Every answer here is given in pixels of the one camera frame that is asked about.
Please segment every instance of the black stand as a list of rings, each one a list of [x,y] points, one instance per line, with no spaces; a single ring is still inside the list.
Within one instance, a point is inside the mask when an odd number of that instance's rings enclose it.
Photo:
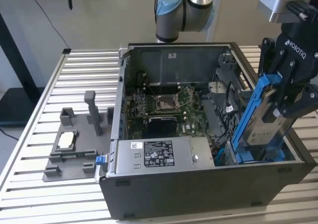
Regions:
[[[0,31],[0,46],[23,87],[9,89],[0,100],[0,126],[25,126],[43,88],[36,87],[1,13]]]

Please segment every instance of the wall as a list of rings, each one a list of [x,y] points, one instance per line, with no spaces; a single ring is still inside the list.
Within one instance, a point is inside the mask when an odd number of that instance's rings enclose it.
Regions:
[[[154,0],[38,0],[73,49],[112,49],[129,42],[154,42]],[[275,26],[256,10],[257,0],[222,0],[216,41],[257,44]],[[38,86],[45,86],[66,47],[34,0],[0,0],[13,38]],[[206,33],[180,33],[179,41],[200,42]],[[20,87],[0,51],[0,91]]]

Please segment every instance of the aluminum extrusion table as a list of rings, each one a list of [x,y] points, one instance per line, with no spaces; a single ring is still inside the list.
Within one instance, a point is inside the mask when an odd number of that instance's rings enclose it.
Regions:
[[[241,50],[257,70],[260,49]],[[114,106],[119,71],[116,50],[72,51],[62,55],[3,173],[0,223],[114,224],[94,179],[43,182],[42,176],[63,107],[88,113],[83,94],[96,91],[99,111]],[[297,120],[294,129],[318,161],[318,113]],[[318,223],[318,168],[300,184],[285,187],[267,207],[135,220],[134,224],[314,224]]]

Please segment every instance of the blue plastic bracket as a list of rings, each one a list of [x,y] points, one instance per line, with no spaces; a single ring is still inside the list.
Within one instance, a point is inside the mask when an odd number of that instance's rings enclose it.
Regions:
[[[253,113],[255,112],[256,108],[260,106],[262,102],[262,94],[264,89],[268,85],[277,85],[281,82],[282,78],[277,74],[263,74],[258,79],[258,82],[256,84],[256,87],[254,89],[253,95],[247,105],[247,108],[234,132],[233,138],[232,138],[232,145],[235,152],[244,152],[245,149],[242,146],[243,144],[240,144],[239,140],[242,137],[242,134],[252,117]]]
[[[250,151],[240,152],[235,155],[235,158],[237,159],[238,163],[245,163],[245,162],[251,162],[254,161],[254,158]]]
[[[157,15],[165,15],[175,10],[182,0],[158,0]]]
[[[96,165],[106,165],[106,156],[101,155],[101,156],[97,156],[96,157],[96,161],[95,161]]]

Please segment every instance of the sticker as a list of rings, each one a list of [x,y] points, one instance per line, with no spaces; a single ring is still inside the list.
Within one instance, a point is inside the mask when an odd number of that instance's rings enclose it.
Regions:
[[[174,166],[172,141],[151,141],[144,143],[145,167]]]
[[[169,59],[175,59],[177,57],[176,53],[168,54]]]
[[[233,106],[227,106],[225,110],[227,113],[230,113],[233,111]]]
[[[142,142],[131,142],[132,149],[142,149],[143,143]]]

